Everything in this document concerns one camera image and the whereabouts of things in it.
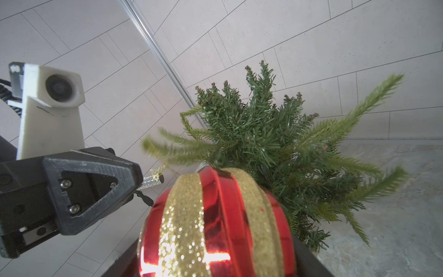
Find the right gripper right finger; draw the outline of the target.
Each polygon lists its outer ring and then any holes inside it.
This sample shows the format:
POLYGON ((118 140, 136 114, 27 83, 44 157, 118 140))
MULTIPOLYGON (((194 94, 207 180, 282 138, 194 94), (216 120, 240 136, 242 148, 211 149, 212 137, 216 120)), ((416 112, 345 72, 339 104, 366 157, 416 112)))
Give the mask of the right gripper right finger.
POLYGON ((298 277, 334 277, 295 235, 292 235, 292 240, 298 277))

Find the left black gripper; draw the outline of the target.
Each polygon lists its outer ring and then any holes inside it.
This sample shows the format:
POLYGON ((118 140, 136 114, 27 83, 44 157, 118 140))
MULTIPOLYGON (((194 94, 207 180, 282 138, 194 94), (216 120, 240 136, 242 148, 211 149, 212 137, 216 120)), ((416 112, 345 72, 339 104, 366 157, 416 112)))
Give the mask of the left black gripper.
POLYGON ((16 259, 59 232, 81 233, 118 210, 143 182, 139 164, 109 148, 23 160, 16 155, 17 148, 1 138, 3 258, 16 259))

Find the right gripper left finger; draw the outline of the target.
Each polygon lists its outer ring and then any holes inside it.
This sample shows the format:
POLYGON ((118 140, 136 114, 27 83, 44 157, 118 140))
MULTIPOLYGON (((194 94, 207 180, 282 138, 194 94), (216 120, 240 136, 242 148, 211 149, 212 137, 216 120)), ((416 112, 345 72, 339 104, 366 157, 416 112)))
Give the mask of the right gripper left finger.
POLYGON ((120 256, 102 277, 140 277, 137 259, 138 240, 120 256))

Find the red gold striped ornament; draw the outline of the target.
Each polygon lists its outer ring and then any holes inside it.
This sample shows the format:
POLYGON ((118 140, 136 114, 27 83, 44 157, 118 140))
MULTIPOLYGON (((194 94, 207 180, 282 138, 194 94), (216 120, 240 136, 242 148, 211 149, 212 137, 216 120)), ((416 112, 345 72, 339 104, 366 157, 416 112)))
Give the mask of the red gold striped ornament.
POLYGON ((137 246, 142 277, 294 277, 290 227, 245 171, 207 166, 161 194, 137 246))

